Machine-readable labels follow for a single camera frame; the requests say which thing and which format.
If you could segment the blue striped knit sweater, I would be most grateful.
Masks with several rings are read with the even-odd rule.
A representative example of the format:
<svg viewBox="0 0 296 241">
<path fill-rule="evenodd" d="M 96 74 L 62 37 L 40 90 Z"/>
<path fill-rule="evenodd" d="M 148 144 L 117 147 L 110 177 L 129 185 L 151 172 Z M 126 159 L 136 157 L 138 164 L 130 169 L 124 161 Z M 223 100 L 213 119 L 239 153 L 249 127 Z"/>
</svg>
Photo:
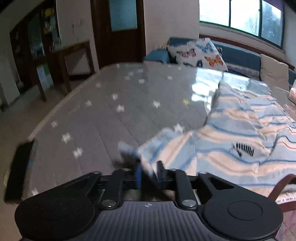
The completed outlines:
<svg viewBox="0 0 296 241">
<path fill-rule="evenodd" d="M 221 81 L 201 128 L 183 132 L 176 125 L 139 148 L 124 142 L 118 148 L 139 158 L 150 175 L 162 161 L 188 175 L 211 173 L 279 205 L 295 202 L 295 120 L 267 94 Z"/>
</svg>

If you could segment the butterfly print cushion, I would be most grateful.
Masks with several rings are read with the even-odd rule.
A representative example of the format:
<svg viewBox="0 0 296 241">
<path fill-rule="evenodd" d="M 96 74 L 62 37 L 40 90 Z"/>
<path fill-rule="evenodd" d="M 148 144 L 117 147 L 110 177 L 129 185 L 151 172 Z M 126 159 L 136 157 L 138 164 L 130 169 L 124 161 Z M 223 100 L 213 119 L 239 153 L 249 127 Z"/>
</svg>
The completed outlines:
<svg viewBox="0 0 296 241">
<path fill-rule="evenodd" d="M 191 40 L 176 46 L 167 45 L 167 49 L 178 65 L 228 71 L 222 55 L 210 38 Z"/>
</svg>

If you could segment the blue sofa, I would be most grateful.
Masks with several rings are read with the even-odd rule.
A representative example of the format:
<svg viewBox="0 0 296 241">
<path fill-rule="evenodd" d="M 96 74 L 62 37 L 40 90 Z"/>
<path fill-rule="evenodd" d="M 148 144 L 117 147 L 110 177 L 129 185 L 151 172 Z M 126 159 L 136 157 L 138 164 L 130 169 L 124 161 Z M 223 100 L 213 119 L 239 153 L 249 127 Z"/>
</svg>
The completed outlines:
<svg viewBox="0 0 296 241">
<path fill-rule="evenodd" d="M 147 56 L 145 56 L 144 60 L 161 62 L 166 64 L 177 64 L 176 61 L 173 60 L 170 53 L 168 52 L 167 45 L 176 46 L 177 44 L 186 44 L 186 42 L 191 40 L 198 40 L 198 39 L 185 39 L 185 38 L 171 37 L 168 40 L 168 43 L 166 44 L 165 48 L 151 51 Z M 241 75 L 241 76 L 247 76 L 252 79 L 260 80 L 261 54 L 257 54 L 255 52 L 245 50 L 243 48 L 236 47 L 234 45 L 224 44 L 222 42 L 212 41 L 212 43 L 215 45 L 217 50 L 222 55 L 222 58 L 228 68 L 228 72 Z M 290 70 L 289 66 L 288 66 L 288 75 L 289 75 L 288 83 L 289 83 L 289 90 L 290 90 L 295 80 L 295 72 L 293 70 Z"/>
</svg>

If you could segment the pink tissue pack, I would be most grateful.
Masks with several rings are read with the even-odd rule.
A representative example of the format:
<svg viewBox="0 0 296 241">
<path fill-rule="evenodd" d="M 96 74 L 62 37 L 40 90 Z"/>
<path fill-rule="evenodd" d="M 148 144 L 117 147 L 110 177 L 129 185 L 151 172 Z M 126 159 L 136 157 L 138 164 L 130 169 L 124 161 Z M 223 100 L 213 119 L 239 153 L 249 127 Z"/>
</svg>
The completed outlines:
<svg viewBox="0 0 296 241">
<path fill-rule="evenodd" d="M 294 83 L 290 89 L 288 99 L 296 104 L 296 79 L 294 80 Z"/>
</svg>

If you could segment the wooden side table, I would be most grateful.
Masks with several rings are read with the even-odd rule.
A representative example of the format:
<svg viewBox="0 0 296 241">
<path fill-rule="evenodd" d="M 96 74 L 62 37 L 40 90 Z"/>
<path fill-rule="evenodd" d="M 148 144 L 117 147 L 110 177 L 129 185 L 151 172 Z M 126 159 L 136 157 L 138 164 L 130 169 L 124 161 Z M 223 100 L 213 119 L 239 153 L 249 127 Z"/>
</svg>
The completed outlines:
<svg viewBox="0 0 296 241">
<path fill-rule="evenodd" d="M 46 56 L 34 58 L 33 63 L 38 67 L 47 63 L 53 77 L 53 84 L 65 84 L 68 93 L 72 91 L 71 81 L 86 80 L 95 74 L 88 40 L 49 52 Z"/>
</svg>

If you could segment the beige cushion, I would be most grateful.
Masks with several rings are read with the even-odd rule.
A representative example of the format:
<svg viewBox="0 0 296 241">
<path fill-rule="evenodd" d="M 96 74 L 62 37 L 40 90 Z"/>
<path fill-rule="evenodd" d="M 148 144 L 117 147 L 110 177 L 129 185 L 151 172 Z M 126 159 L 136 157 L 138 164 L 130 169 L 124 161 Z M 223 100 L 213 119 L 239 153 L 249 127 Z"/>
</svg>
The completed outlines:
<svg viewBox="0 0 296 241">
<path fill-rule="evenodd" d="M 260 80 L 266 84 L 289 90 L 288 65 L 261 54 Z"/>
</svg>

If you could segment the dark wooden door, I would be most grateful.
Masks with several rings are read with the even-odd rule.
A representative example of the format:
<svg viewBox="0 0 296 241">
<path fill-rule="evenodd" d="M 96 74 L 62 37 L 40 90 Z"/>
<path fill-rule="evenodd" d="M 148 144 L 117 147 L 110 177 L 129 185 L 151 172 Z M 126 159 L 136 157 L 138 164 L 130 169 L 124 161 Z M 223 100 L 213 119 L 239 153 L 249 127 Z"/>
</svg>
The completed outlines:
<svg viewBox="0 0 296 241">
<path fill-rule="evenodd" d="M 146 55 L 143 1 L 91 1 L 99 68 L 141 62 Z"/>
</svg>

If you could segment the dark wooden display cabinet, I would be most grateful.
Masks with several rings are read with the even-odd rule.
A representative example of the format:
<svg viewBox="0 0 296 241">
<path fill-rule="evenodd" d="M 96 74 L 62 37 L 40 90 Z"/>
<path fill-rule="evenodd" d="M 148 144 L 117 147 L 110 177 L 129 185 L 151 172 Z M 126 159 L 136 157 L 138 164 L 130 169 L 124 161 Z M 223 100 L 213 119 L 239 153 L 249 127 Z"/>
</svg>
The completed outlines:
<svg viewBox="0 0 296 241">
<path fill-rule="evenodd" d="M 48 66 L 49 54 L 60 47 L 56 1 L 43 1 L 10 32 L 11 48 L 23 94 L 38 84 L 50 88 L 53 80 Z"/>
</svg>

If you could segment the green-framed window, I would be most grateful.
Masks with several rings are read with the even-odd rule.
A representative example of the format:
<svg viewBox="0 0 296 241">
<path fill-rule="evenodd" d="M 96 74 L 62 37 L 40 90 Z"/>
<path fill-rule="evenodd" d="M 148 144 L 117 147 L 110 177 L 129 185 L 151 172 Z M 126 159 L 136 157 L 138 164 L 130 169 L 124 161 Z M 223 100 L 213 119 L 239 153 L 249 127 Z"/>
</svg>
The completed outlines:
<svg viewBox="0 0 296 241">
<path fill-rule="evenodd" d="M 282 48 L 283 1 L 199 1 L 200 21 L 247 33 Z"/>
</svg>

